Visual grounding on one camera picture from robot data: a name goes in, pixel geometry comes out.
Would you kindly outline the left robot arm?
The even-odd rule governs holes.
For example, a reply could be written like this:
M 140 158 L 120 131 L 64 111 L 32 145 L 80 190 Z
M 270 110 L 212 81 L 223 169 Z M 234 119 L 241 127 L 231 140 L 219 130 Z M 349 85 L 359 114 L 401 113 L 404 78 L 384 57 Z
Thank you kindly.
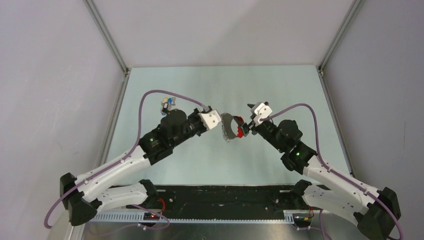
M 121 206 L 156 206 L 157 190 L 148 179 L 127 186 L 113 185 L 165 159 L 175 147 L 194 136 L 201 136 L 220 122 L 219 113 L 213 109 L 199 111 L 196 108 L 190 115 L 179 109 L 171 110 L 156 128 L 139 139 L 134 148 L 114 161 L 78 176 L 70 172 L 62 175 L 59 180 L 60 197 L 68 211 L 70 224 L 83 225 L 98 213 Z

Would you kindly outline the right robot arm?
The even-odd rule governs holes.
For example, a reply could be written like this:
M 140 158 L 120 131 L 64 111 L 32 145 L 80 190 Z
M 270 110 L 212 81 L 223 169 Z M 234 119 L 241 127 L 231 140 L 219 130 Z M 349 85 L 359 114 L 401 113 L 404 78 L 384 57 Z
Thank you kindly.
M 295 120 L 286 119 L 275 124 L 273 118 L 285 113 L 285 109 L 273 114 L 267 102 L 249 104 L 249 107 L 252 113 L 249 123 L 240 116 L 233 117 L 239 134 L 261 136 L 282 153 L 281 161 L 289 171 L 324 186 L 306 180 L 296 183 L 290 195 L 295 208 L 310 206 L 328 211 L 355 225 L 369 240 L 390 240 L 394 228 L 399 239 L 405 239 L 399 222 L 399 200 L 392 189 L 378 189 L 332 166 L 322 157 L 319 135 L 315 135 L 316 148 L 309 147 L 301 141 L 303 133 Z

